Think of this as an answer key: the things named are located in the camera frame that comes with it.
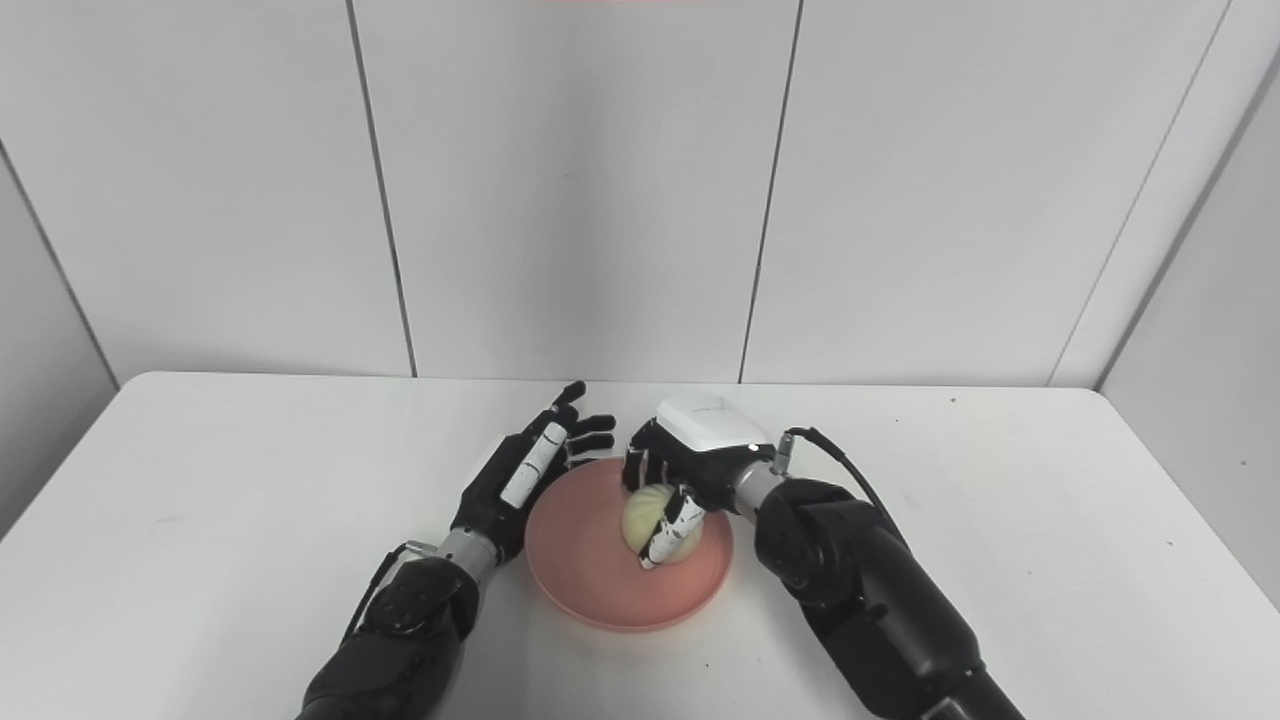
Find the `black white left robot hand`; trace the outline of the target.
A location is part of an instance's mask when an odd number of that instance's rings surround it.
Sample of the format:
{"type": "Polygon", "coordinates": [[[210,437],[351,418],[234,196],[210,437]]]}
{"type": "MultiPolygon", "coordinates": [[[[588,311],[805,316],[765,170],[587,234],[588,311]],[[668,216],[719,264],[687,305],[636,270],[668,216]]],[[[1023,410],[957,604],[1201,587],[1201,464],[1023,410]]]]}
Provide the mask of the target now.
{"type": "Polygon", "coordinates": [[[614,415],[584,416],[577,409],[586,392],[584,380],[568,383],[522,430],[500,438],[463,489],[451,537],[480,539],[497,566],[524,551],[529,519],[547,489],[616,446],[614,415]]]}

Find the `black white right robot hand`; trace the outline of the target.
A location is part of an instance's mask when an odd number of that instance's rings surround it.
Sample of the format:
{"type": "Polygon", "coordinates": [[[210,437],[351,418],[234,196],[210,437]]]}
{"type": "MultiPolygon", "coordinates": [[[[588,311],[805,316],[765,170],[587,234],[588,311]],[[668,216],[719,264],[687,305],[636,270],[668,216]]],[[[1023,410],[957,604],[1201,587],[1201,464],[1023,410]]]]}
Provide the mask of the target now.
{"type": "Polygon", "coordinates": [[[682,562],[716,512],[755,521],[782,477],[753,419],[714,395],[663,400],[631,437],[621,480],[623,539],[645,571],[682,562]]]}

